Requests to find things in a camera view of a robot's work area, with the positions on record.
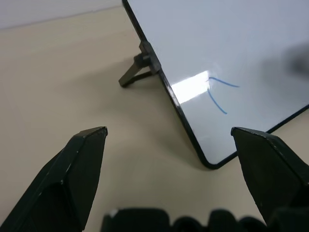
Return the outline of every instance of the whiteboard frame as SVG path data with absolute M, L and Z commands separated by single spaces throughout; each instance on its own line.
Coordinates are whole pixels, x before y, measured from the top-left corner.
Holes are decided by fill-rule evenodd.
M 138 23 L 134 13 L 133 13 L 133 10 L 132 8 L 130 7 L 130 4 L 128 2 L 128 0 L 122 0 L 122 3 L 123 3 L 123 6 L 124 6 L 124 9 L 127 13 L 127 15 L 129 16 L 129 19 L 137 33 L 137 35 L 139 36 L 140 40 L 141 41 L 147 41 L 147 38 L 144 34 L 144 32 L 142 31 L 141 27 L 140 27 L 140 24 Z M 234 152 L 232 153 L 231 155 L 229 155 L 227 158 L 225 158 L 224 160 L 220 161 L 219 163 L 217 164 L 212 164 L 212 163 L 209 163 L 208 160 L 206 159 L 205 155 L 204 155 L 204 152 L 202 151 L 193 131 L 192 131 L 192 128 L 188 122 L 188 120 L 186 119 L 185 117 L 185 114 L 163 72 L 162 69 L 160 69 L 157 73 L 160 77 L 160 80 L 162 81 L 163 83 L 163 86 L 166 90 L 166 92 L 168 93 L 169 95 L 169 98 L 178 114 L 178 117 L 180 118 L 182 124 L 183 124 L 183 127 L 186 131 L 186 133 L 188 134 L 189 136 L 189 139 L 197 153 L 197 156 L 198 158 L 200 159 L 200 161 L 202 162 L 202 164 L 209 168 L 209 169 L 219 169 L 221 168 L 223 165 L 225 165 L 226 163 L 228 163 L 229 161 L 231 161 L 233 158 L 235 158 L 237 156 L 237 153 Z M 287 122 L 291 121 L 293 118 L 297 117 L 298 115 L 300 115 L 302 112 L 306 111 L 307 109 L 309 109 L 309 104 L 306 105 L 304 108 L 300 109 L 299 111 L 297 111 L 296 113 L 294 113 L 293 115 L 289 116 L 287 119 L 285 119 L 284 121 L 282 121 L 281 123 L 278 123 L 276 126 L 274 126 L 273 128 L 269 129 L 268 131 L 266 131 L 266 133 L 272 133 L 274 132 L 275 130 L 277 130 L 278 128 L 280 128 L 281 126 L 283 126 L 284 124 L 286 124 Z

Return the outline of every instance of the black plastic stand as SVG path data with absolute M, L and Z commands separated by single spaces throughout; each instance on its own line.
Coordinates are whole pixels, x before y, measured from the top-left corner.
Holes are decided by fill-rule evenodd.
M 121 87 L 127 87 L 134 82 L 144 79 L 148 76 L 155 75 L 160 69 L 161 65 L 153 52 L 153 49 L 147 41 L 140 43 L 141 53 L 134 57 L 134 63 L 129 70 L 119 79 Z M 149 67 L 150 71 L 136 75 L 143 68 Z

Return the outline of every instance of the blue marker line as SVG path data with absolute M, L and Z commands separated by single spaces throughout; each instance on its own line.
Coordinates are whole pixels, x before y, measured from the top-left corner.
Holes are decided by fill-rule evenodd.
M 224 113 L 224 114 L 227 115 L 227 112 L 225 112 L 225 111 L 218 105 L 218 103 L 216 102 L 216 100 L 212 97 L 211 92 L 210 92 L 209 89 L 208 89 L 208 94 L 209 94 L 210 98 L 212 99 L 212 101 L 216 104 L 216 106 L 222 111 L 222 113 Z
M 232 84 L 230 84 L 230 83 L 228 83 L 228 82 L 225 82 L 225 81 L 223 81 L 223 80 L 220 80 L 220 79 L 218 79 L 218 78 L 215 78 L 215 77 L 209 77 L 208 79 L 213 79 L 213 80 L 216 80 L 216 81 L 219 81 L 219 82 L 221 82 L 221 83 L 223 83 L 223 84 L 226 84 L 226 85 L 228 85 L 228 86 L 231 86 L 231 87 L 239 87 L 239 86 L 236 86 L 236 85 L 232 85 Z

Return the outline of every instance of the white wall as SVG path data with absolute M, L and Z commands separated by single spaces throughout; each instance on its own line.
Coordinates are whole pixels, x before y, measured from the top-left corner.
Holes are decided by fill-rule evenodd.
M 118 5 L 121 0 L 0 0 L 0 29 Z

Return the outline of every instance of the table surface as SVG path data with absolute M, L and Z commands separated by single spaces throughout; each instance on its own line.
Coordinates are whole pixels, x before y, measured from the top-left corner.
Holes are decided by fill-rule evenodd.
M 236 151 L 233 126 L 268 131 L 309 104 L 284 58 L 309 42 L 307 1 L 127 1 L 210 164 Z
M 157 76 L 122 89 L 138 54 L 123 8 L 0 30 L 0 223 L 39 170 L 81 130 L 107 126 L 86 232 L 114 208 L 158 207 L 206 224 L 211 210 L 261 218 L 238 158 L 200 163 Z M 309 112 L 275 132 L 309 163 Z

